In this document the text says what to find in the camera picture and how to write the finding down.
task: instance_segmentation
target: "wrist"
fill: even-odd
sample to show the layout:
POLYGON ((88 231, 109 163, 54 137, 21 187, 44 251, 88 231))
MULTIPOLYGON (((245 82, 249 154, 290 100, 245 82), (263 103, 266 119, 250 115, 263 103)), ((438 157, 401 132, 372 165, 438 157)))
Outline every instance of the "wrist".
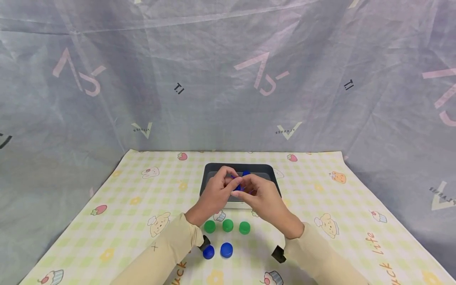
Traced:
POLYGON ((304 224, 292 212, 287 211, 279 220, 280 223, 274 225, 287 239, 300 238, 304 232, 304 224))
POLYGON ((187 222, 197 227, 201 227, 210 217, 208 213, 201 209, 198 203, 191 207, 184 215, 187 222))

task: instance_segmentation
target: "left hand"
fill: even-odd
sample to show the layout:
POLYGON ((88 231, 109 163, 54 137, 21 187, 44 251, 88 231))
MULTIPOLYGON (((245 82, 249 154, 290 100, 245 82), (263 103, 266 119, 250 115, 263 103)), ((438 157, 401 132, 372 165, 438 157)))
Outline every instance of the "left hand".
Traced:
POLYGON ((202 226, 207 219, 225 207, 231 191, 234 191, 241 181, 242 178, 233 168, 222 166, 215 176, 209 179, 198 202, 185 213, 187 221, 198 227, 202 226))

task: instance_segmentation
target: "hand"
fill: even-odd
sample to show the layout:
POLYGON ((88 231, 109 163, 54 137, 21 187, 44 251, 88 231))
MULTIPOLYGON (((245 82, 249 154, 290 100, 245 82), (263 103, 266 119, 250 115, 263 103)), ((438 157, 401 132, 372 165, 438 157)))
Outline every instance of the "hand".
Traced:
POLYGON ((304 232, 304 224, 285 206, 271 181, 249 174, 242 177, 244 191, 233 191, 231 195, 246 202, 260 218, 280 230, 286 238, 298 238, 304 232))
POLYGON ((198 227, 202 226, 207 219, 225 207, 231 191, 236 189, 241 181, 242 178, 233 168, 222 166, 215 176, 209 179, 198 202, 185 214, 187 221, 198 227))

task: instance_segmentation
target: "green bottle cap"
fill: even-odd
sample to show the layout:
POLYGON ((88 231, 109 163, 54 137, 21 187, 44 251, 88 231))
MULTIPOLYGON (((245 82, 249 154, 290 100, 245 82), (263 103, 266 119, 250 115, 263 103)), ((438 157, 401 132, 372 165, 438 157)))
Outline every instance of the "green bottle cap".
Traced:
POLYGON ((204 230, 206 233, 215 232, 215 222, 213 220, 207 221, 204 223, 204 230))
POLYGON ((234 228, 233 221, 230 219, 224 220, 223 224, 222 224, 222 228, 227 233, 231 232, 234 228))
POLYGON ((248 222, 241 222, 239 224, 239 231, 241 232, 241 234, 250 233, 250 224, 248 222))

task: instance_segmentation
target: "tray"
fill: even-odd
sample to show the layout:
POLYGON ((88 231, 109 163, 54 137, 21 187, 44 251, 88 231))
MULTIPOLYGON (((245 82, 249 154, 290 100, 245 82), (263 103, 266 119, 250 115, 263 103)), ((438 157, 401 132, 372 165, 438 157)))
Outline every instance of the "tray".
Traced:
MULTIPOLYGON (((204 174, 202 177, 201 182, 201 189, 200 189, 200 196, 202 195, 204 189, 206 188, 206 184, 211 177, 214 177, 217 171, 220 170, 222 166, 229 166, 233 168, 239 176, 242 176, 244 171, 249 171, 251 174, 258 175, 261 178, 266 180, 272 181, 275 186, 277 187, 277 191, 279 192, 280 197, 282 194, 280 193, 279 185, 277 184, 277 179, 274 174, 274 169, 272 166, 267 164, 243 164, 243 163, 208 163, 204 167, 204 174)), ((250 209, 250 206, 247 205, 242 200, 230 196, 228 199, 227 205, 225 208, 235 208, 235 209, 250 209)))

